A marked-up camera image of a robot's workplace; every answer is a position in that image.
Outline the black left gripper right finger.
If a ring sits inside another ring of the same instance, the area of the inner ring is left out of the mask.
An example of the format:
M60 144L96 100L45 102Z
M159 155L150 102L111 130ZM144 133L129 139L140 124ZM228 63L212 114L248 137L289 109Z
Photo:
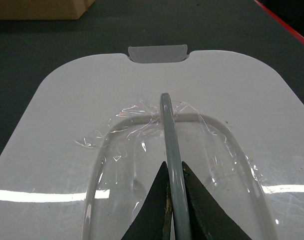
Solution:
M247 240L249 236L220 207L195 173L182 162L194 240Z

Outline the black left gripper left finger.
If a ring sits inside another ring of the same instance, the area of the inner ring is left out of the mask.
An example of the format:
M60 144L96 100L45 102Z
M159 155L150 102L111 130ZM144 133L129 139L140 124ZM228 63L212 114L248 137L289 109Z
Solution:
M125 240L169 240L171 189L166 162L162 162L144 204L125 235Z

